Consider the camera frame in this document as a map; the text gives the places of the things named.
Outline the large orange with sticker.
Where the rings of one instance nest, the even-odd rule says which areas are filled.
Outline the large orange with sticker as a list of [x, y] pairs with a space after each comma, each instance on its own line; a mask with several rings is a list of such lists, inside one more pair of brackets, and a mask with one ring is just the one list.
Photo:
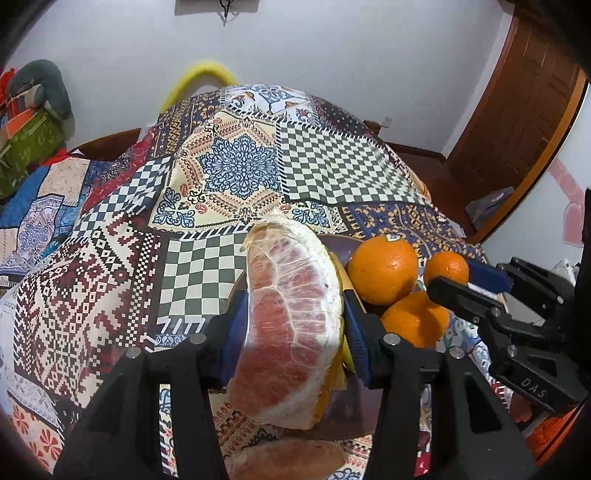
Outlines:
[[419, 274], [418, 255], [407, 240], [381, 235], [353, 252], [346, 272], [362, 300], [391, 306], [413, 291]]

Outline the patchwork patterned tablecloth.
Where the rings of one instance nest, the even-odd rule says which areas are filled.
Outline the patchwork patterned tablecloth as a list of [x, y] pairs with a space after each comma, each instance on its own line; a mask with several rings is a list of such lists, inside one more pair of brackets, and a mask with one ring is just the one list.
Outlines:
[[51, 478], [124, 351], [174, 347], [223, 312], [242, 241], [280, 211], [318, 234], [482, 259], [408, 164], [355, 116], [276, 85], [162, 112], [118, 159], [33, 172], [1, 215], [2, 477]]

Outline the dark purple plate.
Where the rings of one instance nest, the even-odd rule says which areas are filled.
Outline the dark purple plate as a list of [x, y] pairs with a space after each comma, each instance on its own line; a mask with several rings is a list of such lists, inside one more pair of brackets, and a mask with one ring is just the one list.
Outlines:
[[[344, 266], [348, 265], [353, 253], [363, 243], [362, 240], [345, 235], [319, 234], [318, 238], [331, 253], [338, 255]], [[238, 290], [247, 290], [246, 274], [242, 272], [229, 294], [229, 301]], [[364, 303], [366, 311], [382, 314], [386, 307]], [[310, 430], [283, 429], [290, 437], [317, 440], [346, 440], [363, 437], [375, 432], [382, 390], [367, 389], [356, 374], [345, 373], [346, 389], [332, 391], [331, 402], [320, 422]]]

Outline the green storage box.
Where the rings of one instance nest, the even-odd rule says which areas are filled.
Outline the green storage box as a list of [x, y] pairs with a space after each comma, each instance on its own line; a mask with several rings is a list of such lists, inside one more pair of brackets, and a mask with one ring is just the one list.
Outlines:
[[8, 120], [1, 128], [1, 198], [64, 144], [59, 122], [45, 109], [27, 109]]

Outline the small tangerine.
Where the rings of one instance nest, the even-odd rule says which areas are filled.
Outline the small tangerine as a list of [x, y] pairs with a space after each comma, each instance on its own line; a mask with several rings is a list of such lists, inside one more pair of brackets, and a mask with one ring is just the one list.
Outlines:
[[438, 277], [445, 277], [467, 286], [469, 282], [468, 262], [455, 252], [442, 251], [431, 257], [424, 269], [423, 281], [426, 286]]

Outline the wooden door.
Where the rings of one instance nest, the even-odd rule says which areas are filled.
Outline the wooden door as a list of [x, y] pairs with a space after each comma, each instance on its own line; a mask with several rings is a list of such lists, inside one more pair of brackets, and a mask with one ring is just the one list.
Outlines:
[[470, 242], [485, 241], [545, 172], [578, 113], [586, 83], [557, 32], [516, 8], [485, 92], [448, 158], [471, 201], [513, 190]]

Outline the peeled pomelo segment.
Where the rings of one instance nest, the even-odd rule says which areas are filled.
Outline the peeled pomelo segment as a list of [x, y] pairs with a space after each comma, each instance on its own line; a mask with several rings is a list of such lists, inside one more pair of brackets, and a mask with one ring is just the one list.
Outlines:
[[247, 447], [224, 464], [230, 479], [327, 479], [346, 453], [329, 441], [286, 438]]

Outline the pomelo piece with rind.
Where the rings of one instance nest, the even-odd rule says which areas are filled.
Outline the pomelo piece with rind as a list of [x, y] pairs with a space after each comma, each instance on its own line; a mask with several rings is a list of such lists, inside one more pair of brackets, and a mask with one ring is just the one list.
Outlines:
[[311, 429], [342, 375], [338, 268], [310, 227], [280, 212], [256, 223], [242, 248], [249, 316], [229, 399], [253, 421]]

